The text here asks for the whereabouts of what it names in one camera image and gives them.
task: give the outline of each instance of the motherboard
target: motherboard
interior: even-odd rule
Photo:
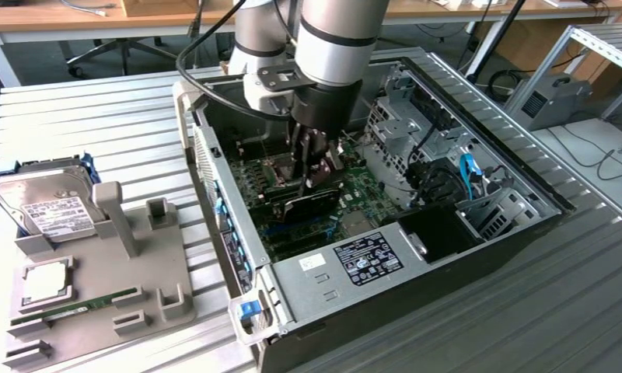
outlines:
[[[314,205],[304,206],[304,214],[294,219],[280,217],[286,204],[290,206],[291,201],[299,200],[300,178],[290,177],[290,154],[229,163],[258,234],[274,261],[370,231],[400,210],[366,166],[359,143],[351,138],[342,140],[346,141],[340,141],[338,148],[346,168],[320,190],[314,191],[318,196]],[[315,214],[312,209],[320,204],[328,208]]]

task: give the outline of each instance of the hard drive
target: hard drive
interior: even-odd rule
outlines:
[[[95,223],[107,218],[91,199],[99,181],[89,155],[0,162],[0,205],[21,234],[44,234],[50,242],[93,235]]]

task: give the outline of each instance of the blue latch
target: blue latch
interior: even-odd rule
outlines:
[[[255,315],[260,315],[262,307],[259,301],[250,301],[239,305],[241,308],[241,316],[239,317],[241,320],[252,318]]]
[[[467,187],[467,198],[473,199],[473,186],[470,184],[470,175],[474,173],[478,176],[482,176],[482,171],[479,167],[477,167],[475,159],[473,158],[473,154],[466,153],[461,156],[459,159],[459,169],[461,169],[461,177],[463,179],[463,183]]]
[[[215,204],[215,212],[220,214],[220,208],[224,206],[224,198],[219,197],[216,198],[216,204]]]

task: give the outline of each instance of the hard drive label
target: hard drive label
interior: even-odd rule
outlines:
[[[334,251],[352,284],[358,286],[403,268],[382,233],[356,239],[334,248]]]
[[[80,197],[24,204],[21,208],[46,237],[66,235],[95,227]]]

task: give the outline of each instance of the office chair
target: office chair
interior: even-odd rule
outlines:
[[[69,75],[73,76],[75,78],[81,78],[83,77],[83,68],[80,66],[76,66],[81,62],[88,61],[91,58],[95,56],[99,56],[100,54],[104,54],[115,49],[120,50],[120,54],[123,57],[123,75],[128,75],[128,63],[127,59],[129,57],[128,50],[131,48],[137,49],[140,51],[144,51],[149,54],[153,54],[156,56],[160,56],[163,58],[168,58],[169,60],[175,61],[175,58],[177,56],[167,51],[163,51],[159,48],[151,47],[149,45],[141,44],[137,41],[145,39],[145,37],[129,37],[129,38],[117,38],[115,40],[111,40],[107,43],[103,43],[101,39],[95,39],[92,42],[95,43],[95,47],[89,49],[84,54],[80,56],[76,56],[71,59],[66,60],[66,66],[68,66],[68,72]],[[160,37],[155,37],[155,45],[157,47],[163,46],[164,43],[161,42]]]

